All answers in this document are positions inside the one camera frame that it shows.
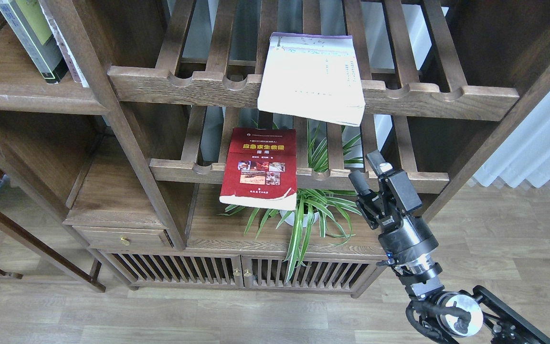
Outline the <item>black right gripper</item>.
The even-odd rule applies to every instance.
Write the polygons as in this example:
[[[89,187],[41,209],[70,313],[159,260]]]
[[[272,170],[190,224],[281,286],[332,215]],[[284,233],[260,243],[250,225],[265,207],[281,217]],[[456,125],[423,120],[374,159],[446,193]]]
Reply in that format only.
[[[379,150],[365,155],[378,176],[379,191],[370,189],[364,174],[353,170],[349,179],[358,193],[360,213],[371,229],[380,229],[378,240],[389,261],[413,261],[432,252],[438,242],[421,217],[412,212],[419,209],[419,198],[408,175],[394,171]]]

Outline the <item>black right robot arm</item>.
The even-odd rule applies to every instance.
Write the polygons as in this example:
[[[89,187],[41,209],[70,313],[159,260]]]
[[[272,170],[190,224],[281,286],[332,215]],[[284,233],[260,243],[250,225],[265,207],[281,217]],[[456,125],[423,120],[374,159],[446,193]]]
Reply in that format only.
[[[482,326],[491,330],[493,344],[550,344],[550,338],[482,286],[472,292],[446,291],[440,282],[441,266],[431,253],[438,246],[423,218],[412,215],[422,201],[404,170],[386,162],[379,150],[367,154],[378,177],[374,192],[364,175],[349,178],[358,192],[360,213],[386,253],[381,266],[389,266],[410,297],[406,318],[416,331],[439,344],[476,335]]]

